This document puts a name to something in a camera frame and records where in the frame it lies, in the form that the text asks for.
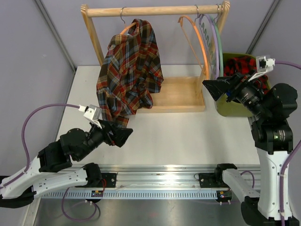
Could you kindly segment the red black checked shirt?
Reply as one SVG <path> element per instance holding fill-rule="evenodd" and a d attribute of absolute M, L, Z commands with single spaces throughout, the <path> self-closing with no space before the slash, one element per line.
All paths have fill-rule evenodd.
<path fill-rule="evenodd" d="M 255 72 L 257 72 L 256 60 L 252 56 L 230 57 L 223 61 L 224 77 L 230 77 L 235 73 L 241 73 L 243 75 L 253 75 Z M 267 75 L 256 79 L 255 81 L 253 81 L 253 83 L 264 94 L 267 94 L 267 92 L 270 90 Z"/>

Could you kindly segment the brown multicolour plaid shirt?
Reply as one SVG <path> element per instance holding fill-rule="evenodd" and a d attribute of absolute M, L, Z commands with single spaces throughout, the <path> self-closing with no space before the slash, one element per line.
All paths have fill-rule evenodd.
<path fill-rule="evenodd" d="M 134 19 L 127 34 L 112 37 L 96 84 L 102 118 L 125 128 L 128 116 L 153 107 L 164 77 L 151 24 Z"/>

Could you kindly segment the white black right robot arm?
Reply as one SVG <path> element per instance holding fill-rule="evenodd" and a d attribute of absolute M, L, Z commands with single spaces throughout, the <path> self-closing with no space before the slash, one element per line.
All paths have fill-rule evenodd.
<path fill-rule="evenodd" d="M 240 73 L 205 80 L 203 85 L 214 100 L 227 96 L 227 102 L 240 102 L 255 117 L 251 133 L 260 161 L 261 189 L 257 192 L 250 187 L 231 163 L 218 164 L 210 178 L 235 194 L 246 224 L 298 226 L 300 222 L 289 202 L 288 169 L 299 146 L 293 145 L 293 132 L 287 121 L 297 109 L 297 90 L 278 83 L 262 93 L 251 76 Z"/>

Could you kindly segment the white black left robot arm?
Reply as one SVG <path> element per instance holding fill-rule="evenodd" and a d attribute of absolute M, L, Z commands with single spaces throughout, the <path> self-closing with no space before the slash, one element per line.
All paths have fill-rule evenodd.
<path fill-rule="evenodd" d="M 104 185 L 96 163 L 88 163 L 70 173 L 62 173 L 62 170 L 71 168 L 74 161 L 83 160 L 102 143 L 122 147 L 132 133 L 133 129 L 119 128 L 107 121 L 101 121 L 100 126 L 92 125 L 88 132 L 78 128 L 69 130 L 39 151 L 28 170 L 20 171 L 21 177 L 0 178 L 0 206 L 16 209 L 52 191 Z"/>

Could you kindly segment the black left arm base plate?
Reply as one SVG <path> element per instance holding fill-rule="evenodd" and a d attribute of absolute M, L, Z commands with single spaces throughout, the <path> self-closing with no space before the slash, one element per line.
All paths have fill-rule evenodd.
<path fill-rule="evenodd" d="M 117 173 L 105 172 L 101 173 L 101 178 L 93 179 L 89 181 L 87 185 L 84 186 L 76 186 L 76 187 L 95 187 L 95 188 L 103 188 L 103 183 L 105 184 L 105 188 L 115 188 L 117 182 Z"/>

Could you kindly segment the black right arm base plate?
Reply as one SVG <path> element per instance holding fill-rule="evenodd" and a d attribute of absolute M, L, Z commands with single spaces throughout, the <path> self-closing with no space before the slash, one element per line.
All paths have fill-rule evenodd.
<path fill-rule="evenodd" d="M 228 186 L 219 181 L 214 173 L 199 173 L 198 180 L 201 188 L 227 188 Z"/>

